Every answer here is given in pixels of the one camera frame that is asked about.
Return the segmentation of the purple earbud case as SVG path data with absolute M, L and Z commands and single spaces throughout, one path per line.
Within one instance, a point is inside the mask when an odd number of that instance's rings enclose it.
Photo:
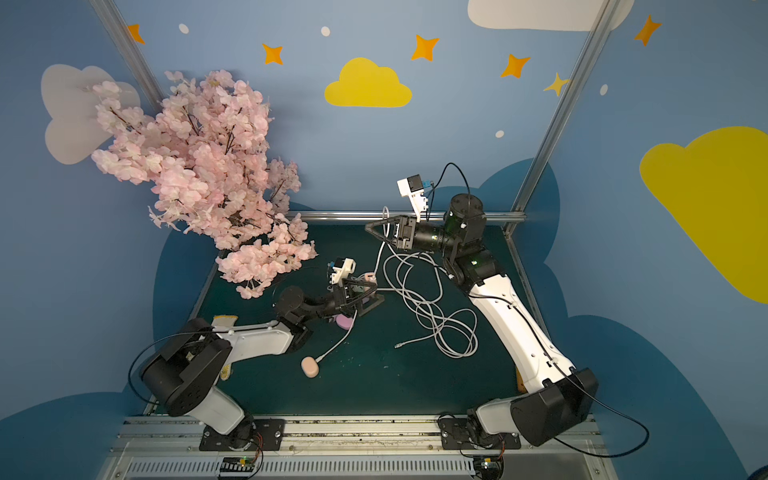
M 349 331 L 353 327 L 355 320 L 353 317 L 339 314 L 334 317 L 334 322 L 338 327 Z

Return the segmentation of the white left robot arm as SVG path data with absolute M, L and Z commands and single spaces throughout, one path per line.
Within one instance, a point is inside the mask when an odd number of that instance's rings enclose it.
M 357 320 L 384 301 L 377 285 L 341 280 L 321 297 L 291 286 L 274 304 L 276 318 L 246 327 L 215 327 L 201 318 L 163 339 L 140 379 L 172 417 L 191 416 L 205 425 L 213 448 L 247 451 L 263 446 L 256 421 L 217 387 L 222 370 L 243 360 L 298 350 L 311 336 L 306 323 L 343 315 Z

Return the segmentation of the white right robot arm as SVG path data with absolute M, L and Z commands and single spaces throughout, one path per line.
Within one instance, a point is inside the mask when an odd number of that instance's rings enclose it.
M 500 435 L 518 434 L 540 446 L 587 419 L 599 383 L 590 369 L 577 369 L 554 346 L 525 308 L 484 244 L 486 223 L 482 201 L 464 193 L 452 198 L 440 225 L 400 215 L 370 222 L 365 229 L 400 251 L 439 253 L 449 278 L 510 354 L 526 392 L 470 410 L 471 441 L 488 447 Z

